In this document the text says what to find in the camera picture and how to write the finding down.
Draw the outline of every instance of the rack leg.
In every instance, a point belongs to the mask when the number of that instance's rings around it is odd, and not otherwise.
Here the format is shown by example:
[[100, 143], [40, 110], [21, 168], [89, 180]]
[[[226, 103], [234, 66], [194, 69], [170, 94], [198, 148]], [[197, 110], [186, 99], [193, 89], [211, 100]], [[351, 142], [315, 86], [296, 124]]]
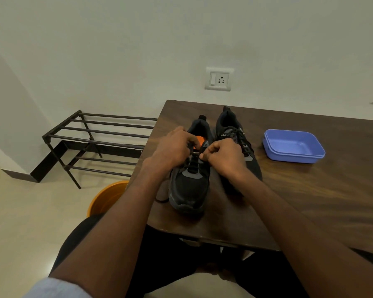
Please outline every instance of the rack leg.
[[[84, 126], [86, 127], [86, 129], [89, 130], [89, 128], [88, 128], [88, 126], [87, 126], [87, 123], [85, 123], [84, 116], [83, 116], [83, 115], [80, 115], [80, 118], [83, 120], [83, 124], [84, 124]], [[90, 136], [90, 140], [94, 140], [94, 137], [93, 137], [93, 135], [91, 134], [91, 132], [88, 132], [88, 134], [89, 134], [89, 136]], [[98, 155], [102, 158], [102, 155], [101, 155], [101, 153], [100, 153], [100, 151], [99, 151], [98, 145], [96, 145], [95, 143], [93, 143], [93, 145], [94, 145], [95, 149], [97, 150]]]
[[73, 180], [73, 182], [75, 182], [76, 186], [81, 189], [79, 183], [76, 181], [76, 179], [74, 178], [74, 176], [70, 173], [69, 169], [66, 168], [66, 165], [64, 164], [64, 162], [61, 160], [60, 157], [58, 157], [58, 155], [55, 153], [52, 145], [50, 143], [47, 143], [47, 146], [48, 148], [51, 150], [52, 154], [57, 158], [58, 162], [62, 165], [62, 168], [68, 173], [68, 175], [70, 176], [70, 178]]

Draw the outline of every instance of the shirt sleeve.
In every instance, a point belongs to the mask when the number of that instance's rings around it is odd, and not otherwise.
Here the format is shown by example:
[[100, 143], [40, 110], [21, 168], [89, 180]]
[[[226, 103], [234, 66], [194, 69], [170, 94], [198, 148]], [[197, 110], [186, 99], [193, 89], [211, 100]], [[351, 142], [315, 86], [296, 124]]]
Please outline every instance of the shirt sleeve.
[[23, 298], [92, 298], [80, 286], [55, 278], [37, 282]]

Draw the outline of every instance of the blue plastic tray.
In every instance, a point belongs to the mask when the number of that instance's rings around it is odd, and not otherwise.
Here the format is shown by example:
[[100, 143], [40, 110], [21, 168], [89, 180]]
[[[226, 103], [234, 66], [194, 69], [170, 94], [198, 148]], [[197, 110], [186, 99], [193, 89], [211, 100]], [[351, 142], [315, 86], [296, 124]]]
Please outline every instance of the blue plastic tray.
[[287, 130], [267, 130], [263, 139], [271, 160], [315, 163], [325, 156], [325, 150], [311, 133]]

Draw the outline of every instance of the power outlet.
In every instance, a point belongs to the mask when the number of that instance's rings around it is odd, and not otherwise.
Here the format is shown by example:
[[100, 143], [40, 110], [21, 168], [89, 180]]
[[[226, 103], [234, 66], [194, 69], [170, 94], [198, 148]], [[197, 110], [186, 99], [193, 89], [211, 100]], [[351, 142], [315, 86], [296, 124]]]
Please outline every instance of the power outlet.
[[234, 69], [231, 68], [206, 68], [206, 90], [230, 91]]

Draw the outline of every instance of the floor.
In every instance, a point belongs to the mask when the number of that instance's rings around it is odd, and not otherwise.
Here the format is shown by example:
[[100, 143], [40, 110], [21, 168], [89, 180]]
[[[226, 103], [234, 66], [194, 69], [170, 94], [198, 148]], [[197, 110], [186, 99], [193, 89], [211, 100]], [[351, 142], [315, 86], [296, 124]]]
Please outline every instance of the floor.
[[[77, 151], [68, 151], [66, 163]], [[122, 160], [104, 155], [105, 159]], [[133, 166], [80, 161], [78, 166], [132, 173]], [[73, 171], [79, 190], [60, 165], [44, 180], [12, 179], [0, 170], [0, 298], [21, 297], [51, 270], [61, 244], [85, 218], [92, 198], [106, 185], [127, 180], [116, 175]], [[252, 297], [237, 284], [219, 276], [198, 273], [156, 290], [150, 298]]]

